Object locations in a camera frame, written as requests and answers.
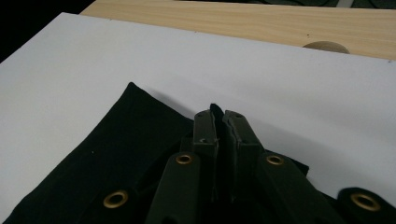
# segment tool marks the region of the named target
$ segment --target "dark fabric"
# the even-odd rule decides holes
[[[92,207],[103,209],[103,198],[113,189],[128,190],[131,207],[136,206],[161,178],[181,138],[191,132],[192,120],[130,83],[87,138],[23,198],[5,223],[82,223],[89,216],[105,222],[101,218],[111,216],[92,213]],[[126,214],[118,222],[133,219],[132,211]]]

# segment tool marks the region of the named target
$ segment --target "black object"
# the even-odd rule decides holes
[[[337,199],[308,167],[262,147],[247,119],[217,105],[194,122],[130,83],[87,138],[5,223],[391,223],[375,193]]]

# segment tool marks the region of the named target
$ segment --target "wooden table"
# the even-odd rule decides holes
[[[351,54],[396,60],[396,10],[96,0],[81,15],[300,47],[332,41]]]

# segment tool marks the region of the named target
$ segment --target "white surface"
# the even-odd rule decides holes
[[[61,14],[0,64],[0,220],[136,83],[183,115],[217,103],[335,197],[396,205],[396,62]]]

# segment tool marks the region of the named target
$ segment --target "wooden surface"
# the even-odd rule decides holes
[[[332,41],[351,54],[396,60],[396,10],[97,0],[81,15],[300,47]]]

